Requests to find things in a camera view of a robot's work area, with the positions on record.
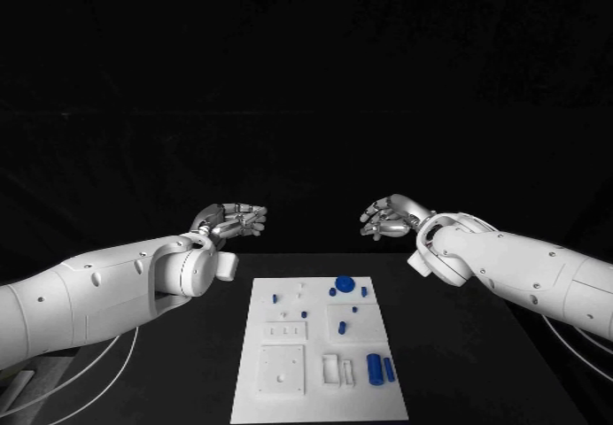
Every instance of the cable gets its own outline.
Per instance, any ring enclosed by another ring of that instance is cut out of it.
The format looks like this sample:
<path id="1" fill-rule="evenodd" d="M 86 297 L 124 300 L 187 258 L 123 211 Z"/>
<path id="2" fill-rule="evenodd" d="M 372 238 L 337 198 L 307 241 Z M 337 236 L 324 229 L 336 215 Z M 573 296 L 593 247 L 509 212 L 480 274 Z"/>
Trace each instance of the cable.
<path id="1" fill-rule="evenodd" d="M 53 388 L 53 390 L 50 390 L 46 394 L 43 394 L 39 398 L 35 398 L 29 403 L 26 403 L 24 405 L 22 405 L 20 407 L 16 407 L 14 409 L 10 409 L 9 411 L 6 411 L 4 413 L 0 414 L 0 418 L 4 418 L 9 414 L 19 412 L 22 409 L 24 409 L 26 407 L 30 407 L 35 403 L 37 403 L 40 400 L 43 400 L 48 396 L 50 396 L 50 394 L 53 394 L 56 391 L 59 391 L 88 370 L 89 367 L 92 367 L 92 365 L 98 362 L 98 360 L 102 358 L 102 356 L 105 355 L 105 353 L 108 352 L 108 350 L 111 349 L 111 347 L 115 345 L 115 342 L 118 340 L 120 336 L 115 336 L 115 339 L 112 340 L 111 345 L 107 346 L 105 350 L 102 351 L 102 354 L 98 356 L 98 358 L 92 361 L 92 363 L 89 364 L 89 366 L 62 384 L 59 385 L 56 388 Z"/>
<path id="2" fill-rule="evenodd" d="M 552 327 L 552 324 L 549 322 L 549 319 L 542 315 L 542 319 L 547 321 L 547 324 L 549 325 L 549 328 L 552 330 L 552 333 L 558 336 L 560 340 L 562 341 L 564 345 L 567 346 L 568 350 L 574 353 L 574 355 L 584 361 L 584 363 L 613 382 L 613 378 L 584 359 L 581 354 L 574 350 L 571 345 L 565 342 L 562 336 L 558 334 L 558 331 Z"/>
<path id="3" fill-rule="evenodd" d="M 102 389 L 102 392 L 95 396 L 94 400 L 79 410 L 76 410 L 75 412 L 72 412 L 68 416 L 65 416 L 63 418 L 60 418 L 58 421 L 55 421 L 49 425 L 56 425 L 58 423 L 63 422 L 68 418 L 72 418 L 102 397 L 102 395 L 105 394 L 105 391 L 111 388 L 111 385 L 115 383 L 115 380 L 117 380 L 118 376 L 121 375 L 121 372 L 124 371 L 125 366 L 128 364 L 130 357 L 131 357 L 131 352 L 134 350 L 134 344 L 137 343 L 137 335 L 138 335 L 138 327 L 137 327 L 137 331 L 134 332 L 134 339 L 131 341 L 131 347 L 130 347 L 128 356 L 125 357 L 124 366 L 121 367 L 121 369 L 118 369 L 115 378 L 112 379 L 112 381 L 107 385 L 107 387 Z"/>
<path id="4" fill-rule="evenodd" d="M 613 350 L 610 350 L 591 336 L 588 336 L 578 327 L 574 327 L 574 329 L 577 329 L 577 332 L 591 341 L 594 345 L 597 345 L 609 354 L 613 354 Z"/>

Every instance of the black curtain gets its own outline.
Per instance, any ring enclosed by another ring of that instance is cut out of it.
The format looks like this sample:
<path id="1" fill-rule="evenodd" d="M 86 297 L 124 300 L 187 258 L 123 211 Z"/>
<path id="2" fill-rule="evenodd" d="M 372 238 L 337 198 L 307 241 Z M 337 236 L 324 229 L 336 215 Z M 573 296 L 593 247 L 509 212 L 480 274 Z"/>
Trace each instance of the black curtain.
<path id="1" fill-rule="evenodd" d="M 226 251 L 408 256 L 359 235 L 392 193 L 613 262 L 606 3 L 3 5 L 0 278 L 226 202 L 270 210 Z M 607 423 L 613 383 L 511 308 Z"/>

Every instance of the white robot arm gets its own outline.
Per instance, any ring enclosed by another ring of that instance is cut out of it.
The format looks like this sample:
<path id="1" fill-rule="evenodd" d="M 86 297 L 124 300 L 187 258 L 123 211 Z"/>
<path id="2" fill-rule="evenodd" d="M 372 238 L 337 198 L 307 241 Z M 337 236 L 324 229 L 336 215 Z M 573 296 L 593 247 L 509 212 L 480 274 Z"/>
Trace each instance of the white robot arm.
<path id="1" fill-rule="evenodd" d="M 231 281 L 226 239 L 260 235 L 264 207 L 210 205 L 190 231 L 88 252 L 0 287 L 0 370 L 45 352 L 105 341 L 154 320 L 215 278 Z"/>
<path id="2" fill-rule="evenodd" d="M 361 221 L 375 240 L 418 232 L 408 264 L 423 276 L 460 287 L 474 275 L 503 299 L 613 341 L 611 264 L 463 212 L 437 214 L 402 195 L 379 199 Z"/>

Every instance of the small blue cylinder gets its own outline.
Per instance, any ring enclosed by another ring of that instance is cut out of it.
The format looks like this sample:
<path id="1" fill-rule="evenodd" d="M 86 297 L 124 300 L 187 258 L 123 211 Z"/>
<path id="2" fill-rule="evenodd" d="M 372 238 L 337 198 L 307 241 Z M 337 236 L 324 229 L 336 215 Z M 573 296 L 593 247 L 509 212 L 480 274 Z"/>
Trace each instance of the small blue cylinder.
<path id="1" fill-rule="evenodd" d="M 349 276 L 339 276 L 335 281 L 335 286 L 340 292 L 352 292 L 355 288 L 355 281 Z"/>
<path id="2" fill-rule="evenodd" d="M 389 358 L 386 357 L 384 358 L 384 364 L 385 364 L 386 380 L 392 383 L 395 381 L 392 362 L 389 361 Z"/>
<path id="3" fill-rule="evenodd" d="M 384 385 L 384 370 L 381 369 L 381 357 L 378 354 L 366 356 L 368 382 L 371 385 Z"/>

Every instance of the black table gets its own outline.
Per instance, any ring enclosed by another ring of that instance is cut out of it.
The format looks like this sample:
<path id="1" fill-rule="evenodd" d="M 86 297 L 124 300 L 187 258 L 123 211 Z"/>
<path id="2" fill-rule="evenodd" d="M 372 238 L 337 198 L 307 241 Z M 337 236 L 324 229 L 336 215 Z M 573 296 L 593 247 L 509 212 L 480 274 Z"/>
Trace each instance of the black table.
<path id="1" fill-rule="evenodd" d="M 454 288 L 434 275 L 423 278 L 407 258 L 239 254 L 235 281 L 216 281 L 200 298 L 143 325 L 114 386 L 62 424 L 228 424 L 252 279 L 339 274 L 373 279 L 411 425 L 586 424 L 502 299 L 476 279 Z M 50 396 L 33 425 L 48 425 L 97 396 L 133 335 Z M 62 382 L 107 346 L 81 349 Z"/>

